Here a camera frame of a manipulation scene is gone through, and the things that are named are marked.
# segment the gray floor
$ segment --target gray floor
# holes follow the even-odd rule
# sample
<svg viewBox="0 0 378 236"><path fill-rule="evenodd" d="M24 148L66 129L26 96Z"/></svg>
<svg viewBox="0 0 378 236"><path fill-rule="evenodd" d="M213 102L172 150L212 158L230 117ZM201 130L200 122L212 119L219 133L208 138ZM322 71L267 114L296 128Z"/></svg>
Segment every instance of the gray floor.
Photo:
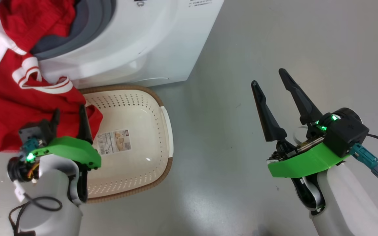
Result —
<svg viewBox="0 0 378 236"><path fill-rule="evenodd" d="M314 236L288 179L271 178L250 82L289 135L299 114L285 67L322 112L355 109L378 134L378 1L227 0L187 82L154 87L168 109L174 163L157 187L84 205L81 236ZM378 155L378 142L365 146ZM0 154L0 235L16 206ZM378 179L349 167L378 206Z"/></svg>

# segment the washing machine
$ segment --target washing machine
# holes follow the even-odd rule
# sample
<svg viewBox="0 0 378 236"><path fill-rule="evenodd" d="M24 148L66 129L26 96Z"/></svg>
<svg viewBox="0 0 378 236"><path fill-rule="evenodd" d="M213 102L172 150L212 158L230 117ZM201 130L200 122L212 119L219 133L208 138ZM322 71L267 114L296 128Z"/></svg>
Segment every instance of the washing machine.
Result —
<svg viewBox="0 0 378 236"><path fill-rule="evenodd" d="M80 0L66 38L49 35L31 50L45 79L75 87L146 87L184 81L224 0Z"/></svg>

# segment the green led light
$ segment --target green led light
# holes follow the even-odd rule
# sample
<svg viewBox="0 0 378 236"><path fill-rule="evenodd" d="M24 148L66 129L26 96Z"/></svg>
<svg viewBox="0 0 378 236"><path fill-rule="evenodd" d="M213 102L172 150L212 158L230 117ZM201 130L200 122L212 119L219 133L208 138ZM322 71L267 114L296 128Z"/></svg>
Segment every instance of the green led light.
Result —
<svg viewBox="0 0 378 236"><path fill-rule="evenodd" d="M36 157L33 155L33 153L29 153L29 155L26 157L26 161L30 162L33 161Z"/></svg>

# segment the sticker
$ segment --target sticker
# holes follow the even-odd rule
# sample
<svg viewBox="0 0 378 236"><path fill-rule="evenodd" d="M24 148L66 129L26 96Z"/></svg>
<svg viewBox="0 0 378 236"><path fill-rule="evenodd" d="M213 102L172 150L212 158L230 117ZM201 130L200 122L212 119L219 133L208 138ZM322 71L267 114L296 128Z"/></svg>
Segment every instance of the sticker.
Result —
<svg viewBox="0 0 378 236"><path fill-rule="evenodd" d="M127 129L98 134L97 151L100 155L131 150L131 139Z"/></svg>

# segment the white plastic basket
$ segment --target white plastic basket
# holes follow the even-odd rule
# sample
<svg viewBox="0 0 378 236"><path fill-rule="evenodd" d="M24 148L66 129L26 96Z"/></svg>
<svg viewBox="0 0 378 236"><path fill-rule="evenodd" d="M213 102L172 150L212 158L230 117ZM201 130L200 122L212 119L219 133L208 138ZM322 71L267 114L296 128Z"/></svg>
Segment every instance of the white plastic basket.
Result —
<svg viewBox="0 0 378 236"><path fill-rule="evenodd" d="M103 114L94 148L102 167L88 174L89 203L158 185L173 161L173 135L162 101L150 89L113 85L81 90Z"/></svg>

